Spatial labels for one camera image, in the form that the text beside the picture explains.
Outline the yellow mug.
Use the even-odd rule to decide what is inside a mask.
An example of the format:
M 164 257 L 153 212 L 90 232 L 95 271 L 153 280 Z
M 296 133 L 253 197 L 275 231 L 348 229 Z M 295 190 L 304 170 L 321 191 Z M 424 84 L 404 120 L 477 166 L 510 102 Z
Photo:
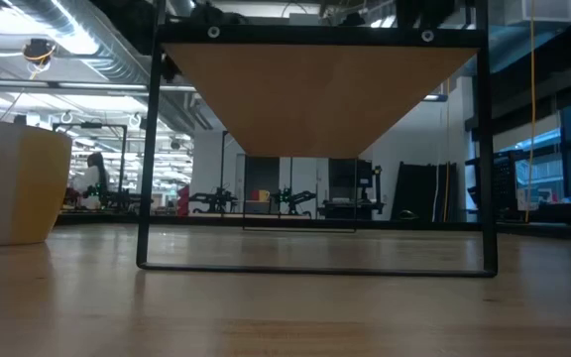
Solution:
M 65 134 L 0 122 L 0 246 L 48 238 L 67 187 L 71 146 Z

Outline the wooden shelf with black frame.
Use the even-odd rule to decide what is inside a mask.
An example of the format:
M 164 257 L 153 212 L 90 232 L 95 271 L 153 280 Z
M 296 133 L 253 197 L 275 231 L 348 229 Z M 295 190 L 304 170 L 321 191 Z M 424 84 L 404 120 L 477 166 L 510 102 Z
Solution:
M 499 270 L 492 206 L 488 0 L 465 29 L 171 22 L 155 0 L 144 198 L 152 195 L 163 58 L 252 157 L 357 159 L 437 84 L 477 63 L 483 266 Z

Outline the person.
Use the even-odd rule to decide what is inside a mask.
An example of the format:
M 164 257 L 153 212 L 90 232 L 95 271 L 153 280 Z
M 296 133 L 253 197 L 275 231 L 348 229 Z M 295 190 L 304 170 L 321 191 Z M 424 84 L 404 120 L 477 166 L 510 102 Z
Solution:
M 108 175 L 100 152 L 87 157 L 87 168 L 73 180 L 72 188 L 80 196 L 80 204 L 91 210 L 101 208 L 101 197 L 108 191 Z

